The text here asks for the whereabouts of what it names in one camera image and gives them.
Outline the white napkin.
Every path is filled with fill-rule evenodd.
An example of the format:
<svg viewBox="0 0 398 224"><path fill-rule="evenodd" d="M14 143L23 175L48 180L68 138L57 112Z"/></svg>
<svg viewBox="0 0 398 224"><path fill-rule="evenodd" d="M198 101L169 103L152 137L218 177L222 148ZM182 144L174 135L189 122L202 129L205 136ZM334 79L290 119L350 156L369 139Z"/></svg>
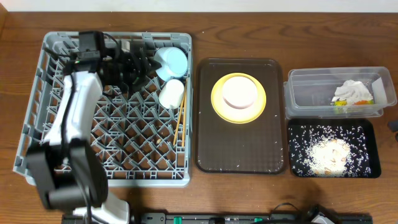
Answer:
<svg viewBox="0 0 398 224"><path fill-rule="evenodd" d="M355 103L361 100L374 100L374 98L363 82L347 80L342 86L336 88L332 101L337 100L346 100L348 103Z"/></svg>

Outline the light blue bowl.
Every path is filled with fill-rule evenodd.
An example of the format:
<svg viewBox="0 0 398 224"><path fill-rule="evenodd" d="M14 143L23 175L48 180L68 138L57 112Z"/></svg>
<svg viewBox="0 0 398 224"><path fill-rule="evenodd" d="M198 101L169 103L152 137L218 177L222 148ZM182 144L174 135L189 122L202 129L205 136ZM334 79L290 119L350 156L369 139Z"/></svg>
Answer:
<svg viewBox="0 0 398 224"><path fill-rule="evenodd" d="M160 79L167 82L173 78L181 78L188 69L188 59L177 47L163 47L156 51L154 60L161 64L156 70Z"/></svg>

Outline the wooden chopstick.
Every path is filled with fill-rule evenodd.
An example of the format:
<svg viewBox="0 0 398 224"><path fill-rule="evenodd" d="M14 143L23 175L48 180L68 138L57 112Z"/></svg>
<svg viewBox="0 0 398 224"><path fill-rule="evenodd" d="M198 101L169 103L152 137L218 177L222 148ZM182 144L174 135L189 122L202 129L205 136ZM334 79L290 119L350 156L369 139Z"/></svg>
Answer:
<svg viewBox="0 0 398 224"><path fill-rule="evenodd" d="M186 115L187 115L187 92L185 91L185 93L184 93L184 101L183 101L182 147L185 147Z"/></svg>
<svg viewBox="0 0 398 224"><path fill-rule="evenodd" d="M177 119L177 125L176 125L176 128L175 128L175 132L174 132L174 140L173 140L173 146L176 146L176 144L177 144L177 139L178 139L178 129L179 129L179 125L180 125L180 120L181 120L181 116L182 116L182 110L183 110L183 106L184 106L184 101L185 101L185 97L186 97L186 89L184 90L184 93L183 93L183 98L182 98L182 101L181 101L181 104L180 104L180 108L179 108L179 111L178 111L178 119Z"/></svg>

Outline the white cup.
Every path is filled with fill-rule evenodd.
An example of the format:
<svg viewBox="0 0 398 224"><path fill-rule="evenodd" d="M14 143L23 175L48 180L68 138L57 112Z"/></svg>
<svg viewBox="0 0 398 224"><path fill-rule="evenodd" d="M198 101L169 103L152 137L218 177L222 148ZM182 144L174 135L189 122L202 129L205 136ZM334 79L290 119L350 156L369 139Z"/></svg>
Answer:
<svg viewBox="0 0 398 224"><path fill-rule="evenodd" d="M178 108L185 92L184 84L178 79L169 80L159 93L159 103L166 109Z"/></svg>

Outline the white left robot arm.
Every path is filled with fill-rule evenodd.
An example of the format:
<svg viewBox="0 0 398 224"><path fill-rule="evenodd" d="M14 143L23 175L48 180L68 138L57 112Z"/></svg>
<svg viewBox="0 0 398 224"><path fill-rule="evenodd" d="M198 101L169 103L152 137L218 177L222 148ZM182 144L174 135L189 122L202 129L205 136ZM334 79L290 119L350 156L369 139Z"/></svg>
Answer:
<svg viewBox="0 0 398 224"><path fill-rule="evenodd" d="M44 208L72 212L84 223L129 223L129 204L108 191L90 146L91 124L105 86L136 90L161 64L143 50L120 47L82 47L68 58L60 107L42 143L29 146L27 168Z"/></svg>

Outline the green orange snack wrapper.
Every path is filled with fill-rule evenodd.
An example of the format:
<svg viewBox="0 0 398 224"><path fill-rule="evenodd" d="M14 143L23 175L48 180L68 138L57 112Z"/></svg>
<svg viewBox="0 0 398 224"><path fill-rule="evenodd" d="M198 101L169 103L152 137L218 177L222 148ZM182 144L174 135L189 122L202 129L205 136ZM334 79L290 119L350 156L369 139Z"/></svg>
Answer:
<svg viewBox="0 0 398 224"><path fill-rule="evenodd" d="M354 105L373 105L374 104L374 100L361 100L361 101L357 101L355 103L348 103L346 100L337 100L337 101L332 101L331 105L332 106L354 106Z"/></svg>

